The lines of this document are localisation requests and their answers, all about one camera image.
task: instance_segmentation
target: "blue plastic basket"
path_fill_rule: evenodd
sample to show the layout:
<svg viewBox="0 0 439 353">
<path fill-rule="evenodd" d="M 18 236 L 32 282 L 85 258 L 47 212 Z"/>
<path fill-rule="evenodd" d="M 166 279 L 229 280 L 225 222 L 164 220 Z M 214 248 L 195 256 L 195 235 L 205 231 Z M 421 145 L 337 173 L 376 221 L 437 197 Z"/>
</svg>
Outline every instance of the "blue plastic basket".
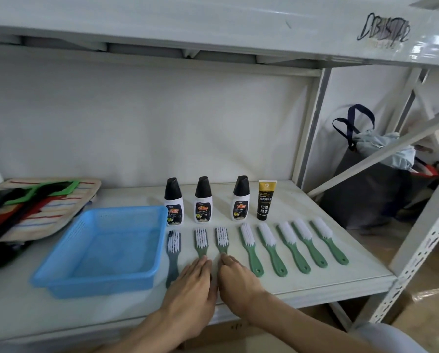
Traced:
<svg viewBox="0 0 439 353">
<path fill-rule="evenodd" d="M 89 210 L 67 230 L 31 283 L 57 298 L 151 289 L 166 225 L 166 207 Z"/>
</svg>

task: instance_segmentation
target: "shoe polish bottle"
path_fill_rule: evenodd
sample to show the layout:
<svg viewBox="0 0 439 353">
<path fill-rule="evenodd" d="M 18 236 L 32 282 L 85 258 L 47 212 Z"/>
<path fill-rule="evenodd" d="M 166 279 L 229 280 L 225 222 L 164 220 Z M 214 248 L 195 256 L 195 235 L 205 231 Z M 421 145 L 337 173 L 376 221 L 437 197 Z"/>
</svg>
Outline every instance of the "shoe polish bottle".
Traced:
<svg viewBox="0 0 439 353">
<path fill-rule="evenodd" d="M 167 180 L 165 186 L 164 206 L 167 207 L 167 224 L 180 225 L 184 221 L 184 199 L 175 177 Z"/>
<path fill-rule="evenodd" d="M 213 213 L 213 197 L 208 177 L 200 177 L 196 185 L 195 201 L 193 203 L 193 218 L 198 224 L 206 224 Z"/>
<path fill-rule="evenodd" d="M 247 176 L 239 176 L 234 186 L 233 201 L 231 203 L 231 218 L 233 221 L 244 220 L 249 212 L 249 179 Z"/>
</svg>

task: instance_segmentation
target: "bag handle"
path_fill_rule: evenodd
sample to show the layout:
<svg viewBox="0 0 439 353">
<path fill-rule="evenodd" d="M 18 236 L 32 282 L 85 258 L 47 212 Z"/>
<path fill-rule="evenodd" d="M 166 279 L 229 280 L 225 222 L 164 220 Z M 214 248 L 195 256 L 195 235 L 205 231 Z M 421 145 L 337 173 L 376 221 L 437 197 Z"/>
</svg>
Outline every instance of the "bag handle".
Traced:
<svg viewBox="0 0 439 353">
<path fill-rule="evenodd" d="M 351 106 L 347 111 L 347 118 L 346 119 L 345 118 L 334 119 L 333 120 L 334 129 L 339 134 L 341 134 L 342 136 L 344 136 L 347 139 L 348 148 L 351 150 L 353 150 L 355 148 L 355 143 L 352 139 L 353 133 L 356 133 L 356 134 L 360 133 L 360 131 L 354 125 L 354 123 L 355 123 L 355 110 L 358 110 L 362 114 L 366 115 L 370 119 L 370 121 L 372 122 L 373 129 L 375 130 L 375 115 L 371 112 L 370 109 L 363 106 L 362 104 L 355 104 L 355 105 Z M 347 134 L 344 134 L 342 131 L 337 129 L 334 125 L 334 121 L 338 121 L 338 122 L 346 124 L 347 125 Z"/>
</svg>

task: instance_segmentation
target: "dark gray bag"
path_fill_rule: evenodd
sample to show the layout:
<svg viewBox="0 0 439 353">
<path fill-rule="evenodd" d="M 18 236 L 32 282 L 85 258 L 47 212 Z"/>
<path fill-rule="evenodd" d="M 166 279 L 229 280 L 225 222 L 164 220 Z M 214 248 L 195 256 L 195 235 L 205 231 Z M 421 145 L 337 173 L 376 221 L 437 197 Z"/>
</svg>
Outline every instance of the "dark gray bag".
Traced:
<svg viewBox="0 0 439 353">
<path fill-rule="evenodd" d="M 373 113 L 360 104 L 349 108 L 347 119 L 334 120 L 347 125 L 347 134 L 337 129 L 333 121 L 334 128 L 348 141 L 348 149 L 334 176 L 364 159 L 356 151 L 352 140 L 353 133 L 360 133 L 354 126 L 355 110 L 368 116 L 375 128 Z M 412 173 L 377 163 L 328 189 L 319 206 L 346 229 L 383 225 L 436 178 L 437 176 Z"/>
</svg>

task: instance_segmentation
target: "black tube cap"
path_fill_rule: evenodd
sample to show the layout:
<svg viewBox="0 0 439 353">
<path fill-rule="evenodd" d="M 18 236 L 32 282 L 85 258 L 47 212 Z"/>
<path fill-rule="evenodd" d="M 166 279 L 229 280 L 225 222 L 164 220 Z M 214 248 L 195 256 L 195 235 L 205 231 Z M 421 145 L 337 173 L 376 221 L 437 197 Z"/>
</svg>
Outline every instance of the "black tube cap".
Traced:
<svg viewBox="0 0 439 353">
<path fill-rule="evenodd" d="M 167 201 L 177 200 L 182 197 L 182 192 L 180 191 L 180 186 L 175 177 L 169 178 L 165 186 L 164 199 Z"/>
<path fill-rule="evenodd" d="M 203 176 L 198 179 L 198 184 L 196 185 L 195 197 L 196 198 L 207 198 L 211 196 L 211 187 L 208 177 Z"/>
<path fill-rule="evenodd" d="M 250 194 L 249 191 L 249 179 L 247 176 L 239 176 L 234 186 L 234 195 L 238 197 L 244 197 Z"/>
</svg>

